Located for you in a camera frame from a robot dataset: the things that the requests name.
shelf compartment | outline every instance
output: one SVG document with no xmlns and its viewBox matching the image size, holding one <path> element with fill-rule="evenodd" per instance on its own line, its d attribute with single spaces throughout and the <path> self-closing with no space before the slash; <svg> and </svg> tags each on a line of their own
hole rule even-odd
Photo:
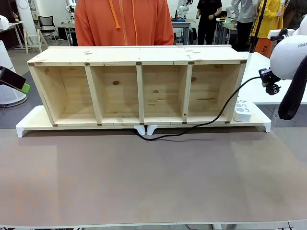
<svg viewBox="0 0 307 230">
<path fill-rule="evenodd" d="M 188 66 L 142 66 L 144 123 L 182 124 L 182 98 Z"/>
<path fill-rule="evenodd" d="M 84 67 L 30 67 L 30 71 L 53 125 L 97 125 Z"/>
<path fill-rule="evenodd" d="M 240 64 L 193 66 L 188 124 L 209 122 L 218 116 L 224 103 L 236 89 L 240 70 Z M 232 100 L 216 123 L 229 122 L 232 118 L 234 106 Z"/>
<path fill-rule="evenodd" d="M 99 124 L 140 125 L 135 66 L 85 67 Z"/>
</svg>

orange hoodie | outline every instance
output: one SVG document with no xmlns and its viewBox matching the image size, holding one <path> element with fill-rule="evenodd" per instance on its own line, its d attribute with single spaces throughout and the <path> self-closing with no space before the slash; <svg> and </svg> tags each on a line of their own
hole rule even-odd
<svg viewBox="0 0 307 230">
<path fill-rule="evenodd" d="M 172 45 L 166 0 L 78 0 L 75 10 L 79 46 Z"/>
</svg>

hand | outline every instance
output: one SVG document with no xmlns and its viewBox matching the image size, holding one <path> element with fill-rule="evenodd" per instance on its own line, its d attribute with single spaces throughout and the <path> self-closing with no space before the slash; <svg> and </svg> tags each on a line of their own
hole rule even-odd
<svg viewBox="0 0 307 230">
<path fill-rule="evenodd" d="M 276 12 L 277 17 L 283 17 L 283 12 Z"/>
</svg>

yellow jacket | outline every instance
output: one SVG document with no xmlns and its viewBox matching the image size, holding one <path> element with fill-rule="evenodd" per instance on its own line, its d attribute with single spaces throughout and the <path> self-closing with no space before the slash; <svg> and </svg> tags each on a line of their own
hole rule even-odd
<svg viewBox="0 0 307 230">
<path fill-rule="evenodd" d="M 259 15 L 261 14 L 263 3 L 264 0 L 261 1 L 261 4 L 259 6 Z M 283 17 L 276 16 L 276 12 L 284 11 L 284 4 L 282 6 L 282 10 L 280 10 L 280 5 L 281 5 L 281 0 L 267 0 L 258 37 L 267 38 L 270 30 L 278 30 L 283 28 Z M 259 16 L 255 23 L 253 36 L 255 36 L 258 21 L 259 21 Z"/>
</svg>

bottle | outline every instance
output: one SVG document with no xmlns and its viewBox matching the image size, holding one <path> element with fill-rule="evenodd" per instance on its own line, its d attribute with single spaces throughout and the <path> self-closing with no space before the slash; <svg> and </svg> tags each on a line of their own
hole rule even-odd
<svg viewBox="0 0 307 230">
<path fill-rule="evenodd" d="M 17 15 L 16 13 L 14 13 L 14 12 L 13 12 L 13 14 L 14 14 L 15 22 L 17 22 L 17 23 L 18 23 L 18 22 L 19 22 L 18 15 Z"/>
</svg>

